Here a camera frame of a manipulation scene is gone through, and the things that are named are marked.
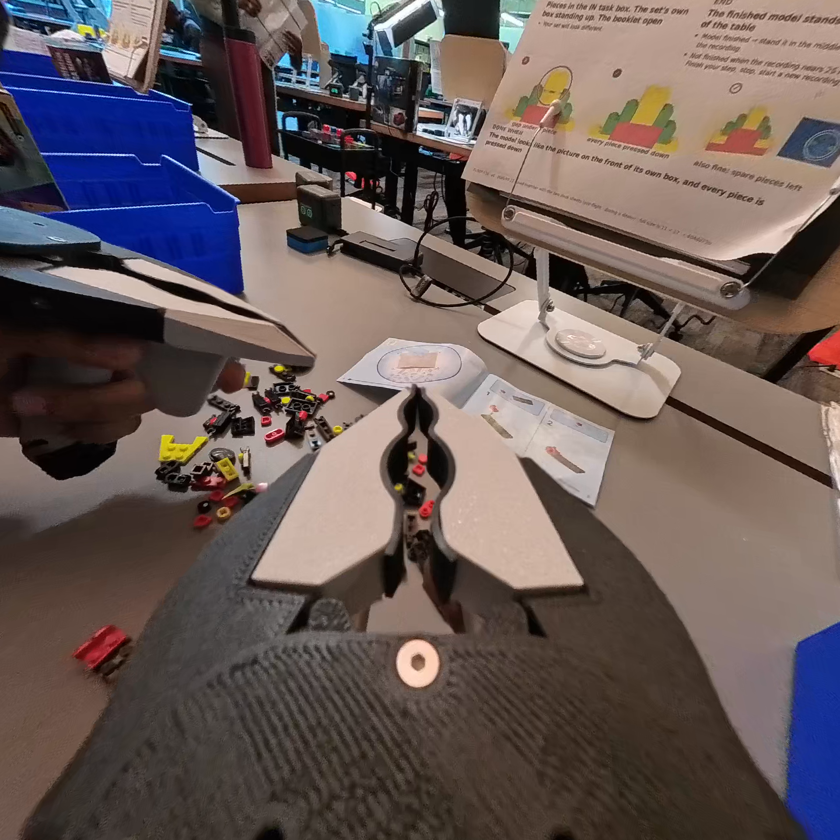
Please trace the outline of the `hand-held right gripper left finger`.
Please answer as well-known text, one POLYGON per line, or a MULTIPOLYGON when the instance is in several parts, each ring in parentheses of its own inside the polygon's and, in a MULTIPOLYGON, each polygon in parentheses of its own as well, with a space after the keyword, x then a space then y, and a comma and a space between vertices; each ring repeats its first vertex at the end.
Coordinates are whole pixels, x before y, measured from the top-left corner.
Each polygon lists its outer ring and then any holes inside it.
POLYGON ((405 576, 404 501, 416 387, 399 391, 311 459, 251 581, 315 597, 392 597, 405 576))

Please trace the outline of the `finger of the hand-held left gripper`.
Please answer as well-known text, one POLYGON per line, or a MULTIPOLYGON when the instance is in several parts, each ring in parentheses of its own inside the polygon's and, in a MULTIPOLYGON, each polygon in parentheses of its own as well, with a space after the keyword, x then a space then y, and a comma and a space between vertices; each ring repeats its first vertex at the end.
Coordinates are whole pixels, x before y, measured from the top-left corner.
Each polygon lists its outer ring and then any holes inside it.
POLYGON ((281 323, 262 318, 173 311, 164 315, 164 342, 180 350, 312 368, 317 355, 281 323))
POLYGON ((228 313, 263 322, 279 323, 277 318, 258 310, 247 301, 197 277, 142 257, 121 260, 122 272, 166 291, 183 301, 205 303, 228 313))

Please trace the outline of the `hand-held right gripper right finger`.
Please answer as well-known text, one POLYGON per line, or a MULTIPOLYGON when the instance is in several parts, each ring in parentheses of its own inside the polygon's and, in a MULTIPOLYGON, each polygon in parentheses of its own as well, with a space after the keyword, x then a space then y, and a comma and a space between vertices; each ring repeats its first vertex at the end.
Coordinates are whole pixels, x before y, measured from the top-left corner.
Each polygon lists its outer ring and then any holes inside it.
POLYGON ((432 577, 441 599, 522 599, 585 583, 522 461, 485 422, 416 389, 416 420, 439 493, 432 577))

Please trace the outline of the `blue tagged storage bin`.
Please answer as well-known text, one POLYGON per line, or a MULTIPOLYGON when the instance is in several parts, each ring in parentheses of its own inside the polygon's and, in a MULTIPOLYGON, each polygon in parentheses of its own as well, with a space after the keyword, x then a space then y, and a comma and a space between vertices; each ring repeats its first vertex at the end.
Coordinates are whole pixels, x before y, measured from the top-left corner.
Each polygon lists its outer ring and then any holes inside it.
POLYGON ((157 259, 234 295, 245 290, 239 200, 169 156, 45 155, 68 210, 49 213, 108 244, 157 259))

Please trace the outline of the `pile of lego pieces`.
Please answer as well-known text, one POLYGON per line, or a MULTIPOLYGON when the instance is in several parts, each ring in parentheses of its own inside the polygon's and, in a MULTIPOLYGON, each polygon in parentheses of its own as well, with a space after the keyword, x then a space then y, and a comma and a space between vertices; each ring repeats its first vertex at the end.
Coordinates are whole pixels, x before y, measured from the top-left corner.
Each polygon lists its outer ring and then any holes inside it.
POLYGON ((201 431, 191 440, 161 436, 154 478, 175 497, 190 497, 191 533, 213 533, 267 493, 303 455, 345 436, 366 414, 339 421, 332 388, 311 388, 302 368, 271 364, 265 381, 245 372, 241 392, 206 398, 201 431))

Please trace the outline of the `long black lego plate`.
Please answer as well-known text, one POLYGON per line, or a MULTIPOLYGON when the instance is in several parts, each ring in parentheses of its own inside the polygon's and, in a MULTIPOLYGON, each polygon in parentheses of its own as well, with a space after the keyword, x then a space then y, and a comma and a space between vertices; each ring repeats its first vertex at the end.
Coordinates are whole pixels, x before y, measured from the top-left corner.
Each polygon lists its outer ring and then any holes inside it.
POLYGON ((118 676, 120 669, 126 665, 133 653, 133 646, 126 644, 111 651, 95 668, 95 674, 106 683, 112 683, 118 676))

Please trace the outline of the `small red lego brick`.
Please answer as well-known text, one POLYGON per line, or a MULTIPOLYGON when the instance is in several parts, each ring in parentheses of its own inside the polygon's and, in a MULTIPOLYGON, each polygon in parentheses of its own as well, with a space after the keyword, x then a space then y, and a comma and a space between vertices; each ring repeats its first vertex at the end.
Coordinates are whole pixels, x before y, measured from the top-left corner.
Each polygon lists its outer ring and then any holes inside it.
POLYGON ((108 624, 100 627, 73 652, 72 657, 89 670, 100 670, 130 646, 132 639, 120 627, 108 624))

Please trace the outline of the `person's left forearm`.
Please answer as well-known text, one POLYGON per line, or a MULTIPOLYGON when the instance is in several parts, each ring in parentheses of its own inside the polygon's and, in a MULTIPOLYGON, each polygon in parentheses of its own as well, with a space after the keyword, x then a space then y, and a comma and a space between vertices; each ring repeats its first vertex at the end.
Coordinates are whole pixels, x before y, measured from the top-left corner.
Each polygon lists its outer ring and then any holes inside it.
POLYGON ((54 480, 90 474, 117 451, 123 435, 119 426, 91 427, 68 433, 2 436, 2 445, 15 443, 22 456, 54 480))

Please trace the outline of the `open lego instruction booklet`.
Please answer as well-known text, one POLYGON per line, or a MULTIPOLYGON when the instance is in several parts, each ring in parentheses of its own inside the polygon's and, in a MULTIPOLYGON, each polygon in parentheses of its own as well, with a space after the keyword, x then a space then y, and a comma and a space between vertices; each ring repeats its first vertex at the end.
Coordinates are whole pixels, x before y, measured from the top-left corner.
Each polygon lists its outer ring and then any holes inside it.
POLYGON ((427 386, 482 421, 572 496, 591 507, 597 501, 613 431, 489 373, 485 362, 464 346, 389 338, 338 382, 391 391, 427 386))

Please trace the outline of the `yellow lego box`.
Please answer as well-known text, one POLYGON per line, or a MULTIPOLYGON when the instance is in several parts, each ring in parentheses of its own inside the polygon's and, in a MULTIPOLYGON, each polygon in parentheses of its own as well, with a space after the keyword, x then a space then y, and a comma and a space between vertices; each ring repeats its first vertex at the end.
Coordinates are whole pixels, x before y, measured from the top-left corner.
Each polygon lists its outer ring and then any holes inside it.
POLYGON ((1 205, 37 214, 68 204, 10 91, 1 87, 1 205))

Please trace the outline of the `person's left hand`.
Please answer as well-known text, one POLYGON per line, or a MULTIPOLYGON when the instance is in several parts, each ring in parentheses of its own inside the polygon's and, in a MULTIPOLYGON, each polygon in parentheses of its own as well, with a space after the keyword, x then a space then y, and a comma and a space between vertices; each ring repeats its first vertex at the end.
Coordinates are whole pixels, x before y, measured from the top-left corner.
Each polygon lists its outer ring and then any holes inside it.
POLYGON ((85 444, 132 435, 156 404, 136 370, 145 343, 126 337, 2 327, 1 437, 20 438, 25 419, 45 417, 85 444), (25 367, 56 359, 110 374, 101 384, 31 385, 25 367))

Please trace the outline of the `brown wooden desk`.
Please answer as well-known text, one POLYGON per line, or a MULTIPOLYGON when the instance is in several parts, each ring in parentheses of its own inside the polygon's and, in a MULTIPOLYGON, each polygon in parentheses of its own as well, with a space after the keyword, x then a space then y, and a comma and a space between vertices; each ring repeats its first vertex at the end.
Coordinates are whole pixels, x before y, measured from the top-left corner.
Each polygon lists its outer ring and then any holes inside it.
POLYGON ((242 143, 214 130, 196 133, 195 145, 202 177, 242 204, 296 201, 295 173, 307 168, 276 155, 269 170, 247 167, 242 143))

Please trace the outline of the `black box with green rings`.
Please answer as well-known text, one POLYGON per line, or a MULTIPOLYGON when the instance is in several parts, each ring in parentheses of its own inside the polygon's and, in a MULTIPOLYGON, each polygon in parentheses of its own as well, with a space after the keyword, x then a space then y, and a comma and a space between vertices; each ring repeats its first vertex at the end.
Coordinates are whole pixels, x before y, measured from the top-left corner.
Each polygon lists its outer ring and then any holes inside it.
POLYGON ((341 196, 325 186, 298 185, 297 210, 300 226, 312 226, 327 234, 343 231, 341 196))

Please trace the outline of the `white book stand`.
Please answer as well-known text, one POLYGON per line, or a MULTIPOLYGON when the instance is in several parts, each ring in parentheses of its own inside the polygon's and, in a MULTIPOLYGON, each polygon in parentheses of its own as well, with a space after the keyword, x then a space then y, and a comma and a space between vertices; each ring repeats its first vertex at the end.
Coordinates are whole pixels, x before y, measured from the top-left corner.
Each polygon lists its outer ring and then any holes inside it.
POLYGON ((656 417, 680 376, 659 351, 682 305, 766 333, 838 324, 838 189, 768 259, 703 261, 479 185, 468 207, 484 228, 535 247, 535 298, 490 319, 482 338, 552 378, 639 419, 656 417), (567 259, 676 302, 652 339, 632 341, 552 300, 550 257, 567 259))

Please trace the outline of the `black power adapter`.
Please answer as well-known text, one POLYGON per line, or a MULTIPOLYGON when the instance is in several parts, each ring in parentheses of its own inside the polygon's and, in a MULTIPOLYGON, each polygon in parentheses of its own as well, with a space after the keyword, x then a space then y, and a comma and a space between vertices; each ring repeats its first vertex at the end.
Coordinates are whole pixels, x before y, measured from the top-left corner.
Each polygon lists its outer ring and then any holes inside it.
POLYGON ((340 242, 342 255, 397 275, 403 266, 414 262, 416 248, 410 238, 383 239, 364 232, 347 234, 340 242))

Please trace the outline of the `maroon water bottle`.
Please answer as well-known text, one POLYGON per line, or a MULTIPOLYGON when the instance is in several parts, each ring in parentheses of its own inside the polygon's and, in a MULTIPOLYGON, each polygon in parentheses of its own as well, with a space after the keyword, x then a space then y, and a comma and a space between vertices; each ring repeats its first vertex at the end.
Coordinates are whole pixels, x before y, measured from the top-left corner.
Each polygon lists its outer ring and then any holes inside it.
POLYGON ((236 1, 222 1, 228 75, 247 167, 273 167, 270 127, 256 37, 240 24, 236 1))

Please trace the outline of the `dark printed box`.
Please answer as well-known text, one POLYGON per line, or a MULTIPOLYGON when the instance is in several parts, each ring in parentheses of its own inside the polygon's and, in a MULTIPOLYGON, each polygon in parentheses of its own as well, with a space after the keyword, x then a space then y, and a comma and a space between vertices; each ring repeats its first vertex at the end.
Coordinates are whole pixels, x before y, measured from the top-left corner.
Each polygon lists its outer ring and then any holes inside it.
POLYGON ((112 84, 111 74, 99 49, 89 49, 84 45, 48 45, 47 50, 60 77, 112 84))

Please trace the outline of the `cardboard sign board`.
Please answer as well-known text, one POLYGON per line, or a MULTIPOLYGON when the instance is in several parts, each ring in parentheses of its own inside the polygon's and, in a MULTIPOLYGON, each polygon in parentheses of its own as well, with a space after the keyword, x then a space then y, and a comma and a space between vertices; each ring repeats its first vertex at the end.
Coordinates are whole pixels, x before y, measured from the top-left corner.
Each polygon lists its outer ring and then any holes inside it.
POLYGON ((112 80, 139 93, 154 87, 167 1, 111 1, 102 57, 112 80))

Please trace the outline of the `background wooden desk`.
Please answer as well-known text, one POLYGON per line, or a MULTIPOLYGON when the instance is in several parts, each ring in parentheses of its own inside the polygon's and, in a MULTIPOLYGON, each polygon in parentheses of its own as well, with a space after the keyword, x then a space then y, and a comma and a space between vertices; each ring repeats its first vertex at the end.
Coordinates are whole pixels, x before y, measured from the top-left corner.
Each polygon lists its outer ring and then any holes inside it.
MULTIPOLYGON (((284 83, 277 83, 276 97, 277 105, 280 111, 289 110, 290 102, 306 102, 308 104, 318 104, 323 106, 331 112, 342 112, 347 120, 350 121, 352 128, 367 125, 365 103, 363 101, 353 101, 347 98, 334 97, 321 90, 316 90, 310 87, 296 87, 284 83)), ((386 125, 384 123, 371 121, 371 130, 389 139, 404 141, 414 144, 416 146, 444 152, 446 154, 455 154, 462 159, 468 159, 472 151, 476 147, 476 141, 471 140, 466 143, 460 143, 445 136, 437 136, 424 132, 407 132, 398 128, 386 125)))

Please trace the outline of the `dark product box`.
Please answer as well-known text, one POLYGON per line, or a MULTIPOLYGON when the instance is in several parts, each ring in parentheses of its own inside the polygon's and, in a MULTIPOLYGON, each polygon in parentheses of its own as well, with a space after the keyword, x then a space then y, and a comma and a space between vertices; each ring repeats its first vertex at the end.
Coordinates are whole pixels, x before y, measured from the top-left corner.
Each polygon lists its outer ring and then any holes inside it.
POLYGON ((373 64, 371 121, 413 133, 422 96, 424 65, 414 59, 378 56, 373 64))

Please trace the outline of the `clear plastic bag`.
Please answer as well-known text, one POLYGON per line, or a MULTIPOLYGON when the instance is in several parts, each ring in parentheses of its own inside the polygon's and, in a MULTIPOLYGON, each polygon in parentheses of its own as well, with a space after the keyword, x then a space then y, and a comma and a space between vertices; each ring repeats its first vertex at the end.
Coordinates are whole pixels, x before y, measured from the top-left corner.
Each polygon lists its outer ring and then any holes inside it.
POLYGON ((833 487, 839 493, 839 402, 821 405, 822 434, 833 487))

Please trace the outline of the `cardboard box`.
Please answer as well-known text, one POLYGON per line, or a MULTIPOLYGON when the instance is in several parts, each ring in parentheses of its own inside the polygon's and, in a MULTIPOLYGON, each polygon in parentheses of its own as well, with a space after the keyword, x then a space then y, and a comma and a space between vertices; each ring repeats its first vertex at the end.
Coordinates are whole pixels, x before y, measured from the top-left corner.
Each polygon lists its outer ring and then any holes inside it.
POLYGON ((444 99, 477 102, 487 117, 505 74, 509 53, 498 39, 445 35, 440 41, 444 99))

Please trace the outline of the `printed instruction sheet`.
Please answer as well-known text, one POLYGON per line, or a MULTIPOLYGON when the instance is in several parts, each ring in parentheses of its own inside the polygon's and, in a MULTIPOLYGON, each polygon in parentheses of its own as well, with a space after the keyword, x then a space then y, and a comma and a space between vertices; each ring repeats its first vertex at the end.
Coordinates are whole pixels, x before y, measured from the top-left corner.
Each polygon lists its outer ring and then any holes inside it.
POLYGON ((699 259, 838 189, 839 2, 538 2, 468 182, 699 259))

